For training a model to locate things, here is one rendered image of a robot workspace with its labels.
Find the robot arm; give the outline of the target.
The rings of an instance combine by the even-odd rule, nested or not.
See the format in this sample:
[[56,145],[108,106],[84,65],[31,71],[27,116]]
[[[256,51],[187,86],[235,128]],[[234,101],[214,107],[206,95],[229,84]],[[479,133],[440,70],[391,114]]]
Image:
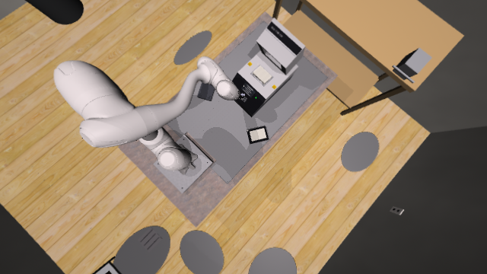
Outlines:
[[54,70],[59,93],[84,118],[80,135],[89,145],[109,148],[139,140],[158,157],[163,169],[178,170],[182,175],[189,168],[195,169],[193,162],[198,155],[178,145],[162,126],[186,111],[198,81],[211,84],[225,100],[240,96],[233,81],[207,56],[199,58],[197,69],[188,74],[175,100],[138,107],[129,102],[107,74],[92,64],[70,60]]

